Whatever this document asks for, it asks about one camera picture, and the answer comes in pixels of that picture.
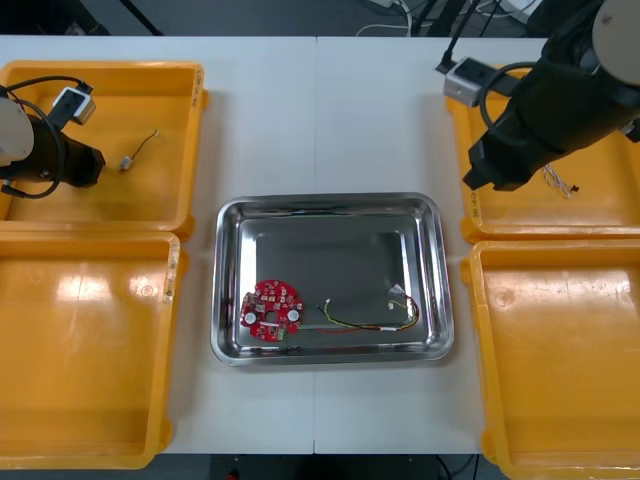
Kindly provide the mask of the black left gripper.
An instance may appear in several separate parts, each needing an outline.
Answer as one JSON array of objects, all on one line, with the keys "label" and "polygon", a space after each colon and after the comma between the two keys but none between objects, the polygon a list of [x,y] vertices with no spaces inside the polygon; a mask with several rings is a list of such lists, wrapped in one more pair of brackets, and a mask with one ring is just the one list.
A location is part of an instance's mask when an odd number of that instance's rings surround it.
[{"label": "black left gripper", "polygon": [[106,165],[102,152],[67,136],[62,142],[65,160],[61,181],[75,188],[94,186]]}]

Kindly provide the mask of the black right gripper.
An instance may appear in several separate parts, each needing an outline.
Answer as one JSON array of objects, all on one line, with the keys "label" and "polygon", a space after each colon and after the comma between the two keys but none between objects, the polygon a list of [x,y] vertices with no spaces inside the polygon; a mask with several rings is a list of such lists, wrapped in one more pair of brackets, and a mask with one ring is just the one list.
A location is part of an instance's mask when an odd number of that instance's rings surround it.
[{"label": "black right gripper", "polygon": [[500,117],[497,130],[523,146],[513,146],[490,131],[469,149],[470,169],[463,182],[477,190],[491,184],[495,191],[513,192],[551,161],[548,118]]}]

